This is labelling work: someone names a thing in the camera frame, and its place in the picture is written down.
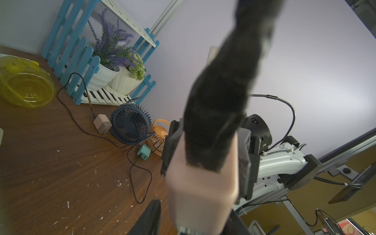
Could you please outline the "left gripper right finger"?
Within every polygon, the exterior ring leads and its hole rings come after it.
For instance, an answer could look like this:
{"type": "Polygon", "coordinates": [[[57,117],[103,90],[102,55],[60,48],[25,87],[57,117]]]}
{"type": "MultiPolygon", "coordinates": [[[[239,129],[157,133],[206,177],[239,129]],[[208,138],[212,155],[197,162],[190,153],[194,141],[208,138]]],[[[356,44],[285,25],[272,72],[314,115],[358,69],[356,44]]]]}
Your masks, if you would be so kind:
{"type": "Polygon", "coordinates": [[[250,235],[247,227],[234,210],[231,211],[225,224],[224,235],[250,235]]]}

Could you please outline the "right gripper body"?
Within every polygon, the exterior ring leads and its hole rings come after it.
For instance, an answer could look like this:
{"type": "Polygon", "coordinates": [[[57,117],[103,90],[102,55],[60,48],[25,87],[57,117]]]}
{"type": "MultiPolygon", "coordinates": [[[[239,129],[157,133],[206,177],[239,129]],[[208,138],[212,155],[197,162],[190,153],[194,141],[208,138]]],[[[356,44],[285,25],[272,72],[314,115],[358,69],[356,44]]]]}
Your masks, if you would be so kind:
{"type": "MultiPolygon", "coordinates": [[[[161,175],[164,177],[177,148],[184,129],[184,119],[173,120],[170,124],[168,135],[165,137],[164,149],[162,153],[161,175]]],[[[260,163],[260,137],[255,135],[246,122],[238,129],[238,157],[239,157],[239,187],[240,193],[236,204],[241,199],[251,199],[254,184],[258,178],[260,163]]]]}

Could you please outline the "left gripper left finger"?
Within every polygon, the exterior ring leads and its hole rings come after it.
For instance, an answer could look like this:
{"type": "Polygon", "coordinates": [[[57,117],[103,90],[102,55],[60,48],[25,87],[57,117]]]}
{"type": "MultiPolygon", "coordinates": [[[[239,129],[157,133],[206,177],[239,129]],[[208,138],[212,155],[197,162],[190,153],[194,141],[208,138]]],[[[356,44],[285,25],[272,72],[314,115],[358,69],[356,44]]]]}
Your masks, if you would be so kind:
{"type": "Polygon", "coordinates": [[[161,202],[160,200],[152,200],[128,234],[158,235],[160,223],[161,202]]]}

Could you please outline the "pink USB plug adapter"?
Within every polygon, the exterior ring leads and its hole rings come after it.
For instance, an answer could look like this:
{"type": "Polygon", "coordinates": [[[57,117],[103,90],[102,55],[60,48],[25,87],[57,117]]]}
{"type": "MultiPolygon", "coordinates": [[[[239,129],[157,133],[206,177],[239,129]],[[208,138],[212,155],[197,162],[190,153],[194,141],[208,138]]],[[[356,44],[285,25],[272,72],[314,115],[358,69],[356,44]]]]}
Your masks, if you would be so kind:
{"type": "Polygon", "coordinates": [[[187,235],[219,235],[239,196],[238,136],[220,172],[189,165],[182,136],[167,168],[170,218],[178,232],[187,235]]]}

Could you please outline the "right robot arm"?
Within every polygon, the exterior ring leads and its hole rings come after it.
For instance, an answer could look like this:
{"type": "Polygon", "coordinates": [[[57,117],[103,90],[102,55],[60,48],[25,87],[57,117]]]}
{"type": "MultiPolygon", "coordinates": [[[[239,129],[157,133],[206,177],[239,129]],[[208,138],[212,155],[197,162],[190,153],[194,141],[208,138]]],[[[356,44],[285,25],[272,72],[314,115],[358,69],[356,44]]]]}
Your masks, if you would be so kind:
{"type": "Polygon", "coordinates": [[[268,150],[267,125],[251,115],[237,129],[222,169],[206,170],[187,162],[183,124],[171,123],[162,154],[161,174],[167,178],[175,210],[226,212],[258,204],[283,189],[305,185],[321,167],[315,157],[301,152],[292,137],[268,150]]]}

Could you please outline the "green plug adapter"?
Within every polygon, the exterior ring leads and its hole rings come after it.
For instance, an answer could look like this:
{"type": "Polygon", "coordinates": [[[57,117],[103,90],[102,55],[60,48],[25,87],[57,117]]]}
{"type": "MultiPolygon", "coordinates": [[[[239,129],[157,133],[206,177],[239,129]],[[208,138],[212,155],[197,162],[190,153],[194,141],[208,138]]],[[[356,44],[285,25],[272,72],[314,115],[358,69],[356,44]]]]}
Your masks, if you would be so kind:
{"type": "Polygon", "coordinates": [[[147,145],[142,145],[138,152],[137,152],[137,155],[139,158],[143,159],[143,160],[147,160],[151,154],[151,149],[147,146],[147,145]]]}

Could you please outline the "orange desk fan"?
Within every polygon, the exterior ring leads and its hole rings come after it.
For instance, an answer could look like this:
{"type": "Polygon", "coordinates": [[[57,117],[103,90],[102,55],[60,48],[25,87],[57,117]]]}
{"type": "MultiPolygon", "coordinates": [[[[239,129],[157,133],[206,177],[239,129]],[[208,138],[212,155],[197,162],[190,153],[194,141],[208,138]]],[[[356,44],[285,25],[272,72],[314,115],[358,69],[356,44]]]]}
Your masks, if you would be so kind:
{"type": "Polygon", "coordinates": [[[170,122],[164,119],[157,119],[153,122],[151,131],[155,134],[147,139],[147,145],[153,153],[158,156],[162,156],[165,138],[168,135],[170,128],[170,122]]]}

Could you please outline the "white pot green plant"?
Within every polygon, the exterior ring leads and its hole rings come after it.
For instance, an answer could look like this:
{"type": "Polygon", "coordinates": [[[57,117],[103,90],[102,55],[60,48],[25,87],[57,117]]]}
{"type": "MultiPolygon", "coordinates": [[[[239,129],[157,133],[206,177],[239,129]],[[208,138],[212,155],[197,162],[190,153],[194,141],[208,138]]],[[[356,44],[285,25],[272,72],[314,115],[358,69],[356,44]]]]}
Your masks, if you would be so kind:
{"type": "Polygon", "coordinates": [[[118,75],[107,84],[108,88],[123,96],[130,94],[145,78],[146,69],[140,55],[134,53],[131,61],[135,66],[121,67],[118,75]]]}

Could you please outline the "white pot lavender plant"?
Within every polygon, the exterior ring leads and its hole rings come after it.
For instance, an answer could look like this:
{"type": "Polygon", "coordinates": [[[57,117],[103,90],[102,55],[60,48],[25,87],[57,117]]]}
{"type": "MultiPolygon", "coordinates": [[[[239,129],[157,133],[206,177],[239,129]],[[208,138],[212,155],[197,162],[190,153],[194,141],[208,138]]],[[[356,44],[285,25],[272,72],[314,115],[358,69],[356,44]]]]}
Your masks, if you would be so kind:
{"type": "Polygon", "coordinates": [[[133,54],[135,50],[130,46],[134,35],[120,27],[117,20],[115,24],[106,20],[108,8],[99,13],[101,22],[101,35],[98,36],[93,25],[88,21],[90,31],[95,40],[93,56],[100,58],[99,70],[93,75],[88,89],[98,91],[111,82],[120,72],[120,68],[134,67],[133,54]]]}

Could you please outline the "blue white plant shelf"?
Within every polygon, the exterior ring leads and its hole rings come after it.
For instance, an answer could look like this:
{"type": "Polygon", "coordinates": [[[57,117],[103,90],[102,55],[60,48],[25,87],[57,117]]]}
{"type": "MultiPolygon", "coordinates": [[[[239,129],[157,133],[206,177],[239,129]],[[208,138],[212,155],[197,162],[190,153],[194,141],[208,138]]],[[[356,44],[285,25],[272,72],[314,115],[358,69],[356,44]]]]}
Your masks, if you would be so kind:
{"type": "Polygon", "coordinates": [[[137,88],[125,95],[107,85],[87,93],[81,83],[80,75],[83,76],[85,85],[90,86],[105,71],[100,68],[101,59],[93,55],[94,48],[81,35],[97,4],[98,1],[63,1],[41,55],[61,84],[67,84],[68,94],[76,105],[89,102],[121,105],[132,98],[140,104],[156,85],[151,75],[147,75],[137,88]]]}

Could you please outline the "yellow spray bottle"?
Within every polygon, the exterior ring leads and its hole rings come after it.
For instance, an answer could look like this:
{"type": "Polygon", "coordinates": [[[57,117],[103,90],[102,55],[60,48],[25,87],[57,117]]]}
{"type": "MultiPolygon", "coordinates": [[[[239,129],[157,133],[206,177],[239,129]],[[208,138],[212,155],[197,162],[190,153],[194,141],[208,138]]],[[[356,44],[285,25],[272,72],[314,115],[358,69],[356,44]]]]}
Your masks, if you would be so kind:
{"type": "Polygon", "coordinates": [[[39,63],[22,57],[1,55],[1,98],[23,108],[39,108],[54,100],[56,89],[39,63]]]}

